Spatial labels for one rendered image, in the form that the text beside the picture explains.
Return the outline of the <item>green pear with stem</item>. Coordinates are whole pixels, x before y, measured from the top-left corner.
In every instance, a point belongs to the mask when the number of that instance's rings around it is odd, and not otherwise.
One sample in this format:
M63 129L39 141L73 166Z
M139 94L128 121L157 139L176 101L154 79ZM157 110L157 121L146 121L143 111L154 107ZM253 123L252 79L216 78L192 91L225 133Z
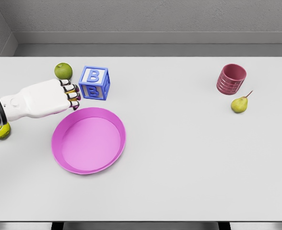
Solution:
M232 101L231 103L231 109L233 110L233 112L239 114L239 113L243 113L248 106L248 96L252 93L253 91L251 91L248 95L237 98L235 100Z

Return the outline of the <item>pink round plate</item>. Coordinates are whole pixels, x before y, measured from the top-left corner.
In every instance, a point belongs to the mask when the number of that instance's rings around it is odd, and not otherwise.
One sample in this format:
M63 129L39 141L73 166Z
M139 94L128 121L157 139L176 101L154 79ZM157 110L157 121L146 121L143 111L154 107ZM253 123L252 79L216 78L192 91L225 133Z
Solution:
M51 139L55 161L75 174L98 173L111 166L126 144L123 122L104 108L88 107L66 116Z

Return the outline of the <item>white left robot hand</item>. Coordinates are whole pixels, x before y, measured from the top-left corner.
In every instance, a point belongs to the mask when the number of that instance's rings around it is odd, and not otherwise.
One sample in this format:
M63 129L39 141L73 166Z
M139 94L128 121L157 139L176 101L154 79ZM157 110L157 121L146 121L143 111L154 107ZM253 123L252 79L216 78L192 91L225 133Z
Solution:
M47 80L20 91L23 116L41 118L79 107L79 87L69 80Z

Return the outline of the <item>green apple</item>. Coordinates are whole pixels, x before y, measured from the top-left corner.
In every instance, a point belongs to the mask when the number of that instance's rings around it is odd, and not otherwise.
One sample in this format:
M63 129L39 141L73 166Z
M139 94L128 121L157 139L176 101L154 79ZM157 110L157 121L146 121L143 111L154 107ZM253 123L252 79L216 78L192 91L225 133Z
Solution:
M72 67L67 63L59 63L54 68L55 76L60 80L70 80L73 75Z

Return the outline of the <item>blue letter B block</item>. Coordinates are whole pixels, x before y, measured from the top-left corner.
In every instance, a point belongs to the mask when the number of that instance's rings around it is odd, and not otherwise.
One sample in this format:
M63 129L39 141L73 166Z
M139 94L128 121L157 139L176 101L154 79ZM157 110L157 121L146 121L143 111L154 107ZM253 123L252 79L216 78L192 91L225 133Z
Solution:
M108 68L84 66L79 88L85 99L106 100L110 87Z

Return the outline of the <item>dark red ribbed cup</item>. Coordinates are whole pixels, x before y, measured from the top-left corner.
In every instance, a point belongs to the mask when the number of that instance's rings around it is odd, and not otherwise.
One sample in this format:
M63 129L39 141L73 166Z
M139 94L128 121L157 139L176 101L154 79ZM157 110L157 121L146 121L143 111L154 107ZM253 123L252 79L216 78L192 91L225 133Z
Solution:
M216 88L225 95L234 95L241 87L246 76L247 72L242 66L227 64L220 73Z

